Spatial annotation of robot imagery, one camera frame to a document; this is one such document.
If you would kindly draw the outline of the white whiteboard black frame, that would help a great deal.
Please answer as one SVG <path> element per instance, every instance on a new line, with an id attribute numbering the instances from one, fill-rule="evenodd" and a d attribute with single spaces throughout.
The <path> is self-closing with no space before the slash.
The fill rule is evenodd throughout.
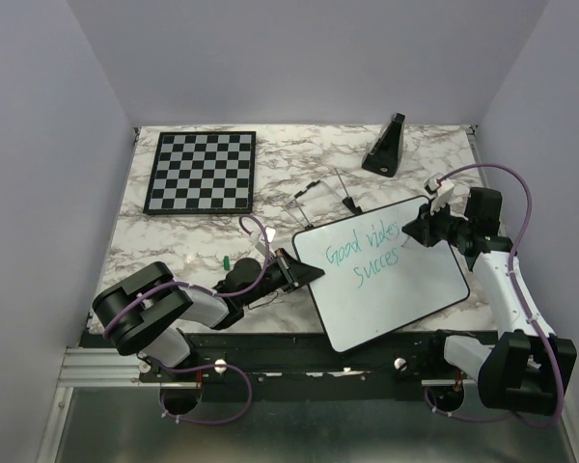
<path id="1" fill-rule="evenodd" d="M 470 288 L 453 249 L 402 249 L 401 228 L 427 198 L 417 196 L 296 233 L 304 263 L 325 271 L 309 285 L 332 348 L 346 352 L 466 300 Z"/>

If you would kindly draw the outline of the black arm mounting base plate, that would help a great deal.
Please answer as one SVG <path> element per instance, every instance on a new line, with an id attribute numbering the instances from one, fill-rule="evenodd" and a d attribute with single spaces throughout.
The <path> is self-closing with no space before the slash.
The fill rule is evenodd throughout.
<path id="1" fill-rule="evenodd" d="M 339 353 L 322 333 L 194 334 L 182 374 L 147 361 L 136 374 L 170 409 L 200 403 L 422 400 L 432 389 L 454 410 L 477 384 L 445 363 L 448 331 L 395 332 Z"/>

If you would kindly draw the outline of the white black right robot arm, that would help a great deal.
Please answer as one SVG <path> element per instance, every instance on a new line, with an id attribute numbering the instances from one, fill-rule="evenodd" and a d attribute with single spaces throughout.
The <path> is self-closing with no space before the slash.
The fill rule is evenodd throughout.
<path id="1" fill-rule="evenodd" d="M 554 417 L 561 412 L 577 351 L 541 316 L 522 278 L 513 241 L 500 234 L 502 195 L 473 187 L 462 215 L 449 205 L 448 180 L 427 186 L 430 198 L 402 231 L 430 248 L 457 248 L 480 281 L 496 322 L 493 346 L 470 335 L 448 335 L 425 354 L 427 371 L 438 378 L 460 369 L 476 381 L 482 405 L 514 414 Z"/>

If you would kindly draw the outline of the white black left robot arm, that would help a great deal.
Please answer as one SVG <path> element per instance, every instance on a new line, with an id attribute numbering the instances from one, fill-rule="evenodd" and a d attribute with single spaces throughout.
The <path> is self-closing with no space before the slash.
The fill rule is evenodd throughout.
<path id="1" fill-rule="evenodd" d="M 186 335 L 172 327 L 176 320 L 225 330 L 256 301 L 278 291 L 293 292 L 324 275 L 323 269 L 280 248 L 264 264 L 239 259 L 223 280 L 208 289 L 176 281 L 169 267 L 156 261 L 105 289 L 92 309 L 103 337 L 120 355 L 152 357 L 171 379 L 182 381 L 193 373 L 195 359 Z"/>

